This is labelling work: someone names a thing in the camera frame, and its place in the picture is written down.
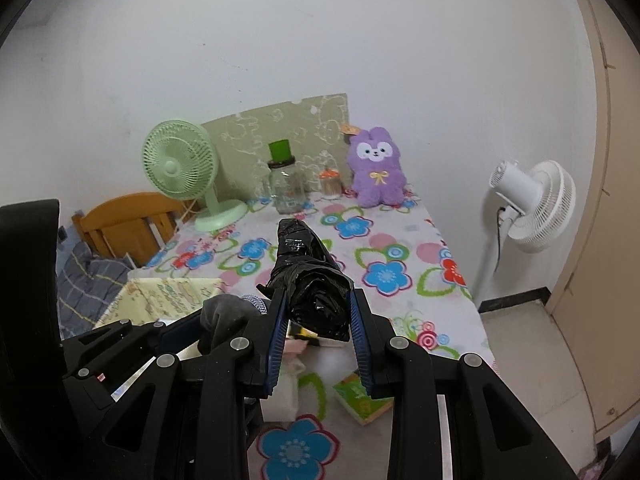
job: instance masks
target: fan base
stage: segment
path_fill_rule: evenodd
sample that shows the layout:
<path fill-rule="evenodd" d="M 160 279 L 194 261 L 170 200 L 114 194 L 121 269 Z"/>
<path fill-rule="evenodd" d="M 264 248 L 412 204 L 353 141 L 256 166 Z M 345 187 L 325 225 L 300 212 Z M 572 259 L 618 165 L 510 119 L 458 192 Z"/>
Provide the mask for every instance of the fan base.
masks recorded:
<path fill-rule="evenodd" d="M 218 204 L 218 210 L 211 213 L 209 209 L 203 209 L 196 216 L 196 230 L 202 233 L 218 231 L 241 219 L 248 207 L 240 200 L 225 200 Z"/>

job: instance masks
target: plaid fabric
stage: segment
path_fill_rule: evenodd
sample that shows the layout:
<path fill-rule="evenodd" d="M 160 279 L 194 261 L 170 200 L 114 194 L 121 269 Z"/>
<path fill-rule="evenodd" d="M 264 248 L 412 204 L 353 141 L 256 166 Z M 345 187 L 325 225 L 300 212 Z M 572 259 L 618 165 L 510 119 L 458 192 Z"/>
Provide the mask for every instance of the plaid fabric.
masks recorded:
<path fill-rule="evenodd" d="M 91 330 L 127 282 L 123 260 L 93 256 L 80 242 L 58 273 L 58 323 L 65 339 Z"/>

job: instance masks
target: red flower pattern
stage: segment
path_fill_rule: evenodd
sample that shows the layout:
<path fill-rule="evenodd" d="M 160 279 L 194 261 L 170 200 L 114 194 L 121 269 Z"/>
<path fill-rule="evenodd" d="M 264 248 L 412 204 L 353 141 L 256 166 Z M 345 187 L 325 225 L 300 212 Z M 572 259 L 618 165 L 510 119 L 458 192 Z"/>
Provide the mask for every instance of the red flower pattern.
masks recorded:
<path fill-rule="evenodd" d="M 228 227 L 225 227 L 224 229 L 222 229 L 222 231 L 220 231 L 217 235 L 216 238 L 218 240 L 226 240 L 227 238 L 229 238 L 229 236 L 231 235 L 231 233 L 234 231 L 234 227 L 236 227 L 235 224 L 231 224 Z"/>
<path fill-rule="evenodd" d="M 433 330 L 423 330 L 418 334 L 415 342 L 427 350 L 433 350 L 438 346 L 438 335 Z"/>
<path fill-rule="evenodd" d="M 442 278 L 449 283 L 455 283 L 460 286 L 466 286 L 465 279 L 458 272 L 458 265 L 451 258 L 444 258 L 440 264 L 444 268 Z"/>
<path fill-rule="evenodd" d="M 177 260 L 172 263 L 172 266 L 174 266 L 175 269 L 180 269 L 181 267 L 184 267 L 187 264 L 187 261 L 191 260 L 195 255 L 196 253 L 193 253 L 191 251 L 188 253 L 183 253 L 178 257 Z"/>

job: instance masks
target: blue flower pattern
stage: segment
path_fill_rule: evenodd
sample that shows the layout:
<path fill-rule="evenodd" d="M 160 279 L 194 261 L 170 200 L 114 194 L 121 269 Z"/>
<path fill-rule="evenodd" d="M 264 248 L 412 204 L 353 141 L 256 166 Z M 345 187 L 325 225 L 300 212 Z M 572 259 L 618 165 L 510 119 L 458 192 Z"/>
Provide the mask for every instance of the blue flower pattern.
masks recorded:
<path fill-rule="evenodd" d="M 338 215 L 327 215 L 322 218 L 321 222 L 325 225 L 335 225 L 340 221 L 340 217 Z"/>
<path fill-rule="evenodd" d="M 156 253 L 153 258 L 151 258 L 145 267 L 155 267 L 159 264 L 162 259 L 166 256 L 166 251 L 162 250 L 159 253 Z"/>
<path fill-rule="evenodd" d="M 386 264 L 373 262 L 367 267 L 367 272 L 362 281 L 365 285 L 375 287 L 383 296 L 392 296 L 400 290 L 411 287 L 411 278 L 405 271 L 406 265 L 396 260 Z"/>
<path fill-rule="evenodd" d="M 206 253 L 196 254 L 193 258 L 187 260 L 187 267 L 191 270 L 197 269 L 201 265 L 210 264 L 213 261 L 213 253 L 207 251 Z"/>
<path fill-rule="evenodd" d="M 274 428 L 260 437 L 258 452 L 267 460 L 264 480 L 320 480 L 324 466 L 340 448 L 338 440 L 313 415 L 301 416 L 286 430 Z"/>
<path fill-rule="evenodd" d="M 250 260 L 260 260 L 264 256 L 264 251 L 269 248 L 270 243 L 264 238 L 249 240 L 242 244 L 238 256 Z"/>
<path fill-rule="evenodd" d="M 336 224 L 335 228 L 340 233 L 340 238 L 348 240 L 353 237 L 367 236 L 372 225 L 371 220 L 362 216 L 354 216 Z"/>
<path fill-rule="evenodd" d="M 269 198 L 268 196 L 261 196 L 260 198 L 251 198 L 247 200 L 246 203 L 247 205 L 254 205 L 258 203 L 262 205 L 267 205 L 271 203 L 271 198 Z"/>
<path fill-rule="evenodd" d="M 260 262 L 248 261 L 247 263 L 242 264 L 242 266 L 240 267 L 240 275 L 248 276 L 249 274 L 255 272 L 259 268 L 260 268 Z"/>

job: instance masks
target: floor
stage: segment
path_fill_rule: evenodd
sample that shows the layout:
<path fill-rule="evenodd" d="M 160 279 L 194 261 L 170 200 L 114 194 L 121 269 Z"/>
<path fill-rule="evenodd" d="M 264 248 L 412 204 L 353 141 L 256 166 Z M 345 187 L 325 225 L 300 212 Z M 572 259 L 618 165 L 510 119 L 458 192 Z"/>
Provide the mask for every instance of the floor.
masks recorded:
<path fill-rule="evenodd" d="M 500 377 L 579 471 L 595 458 L 593 418 L 555 322 L 537 301 L 481 317 Z"/>

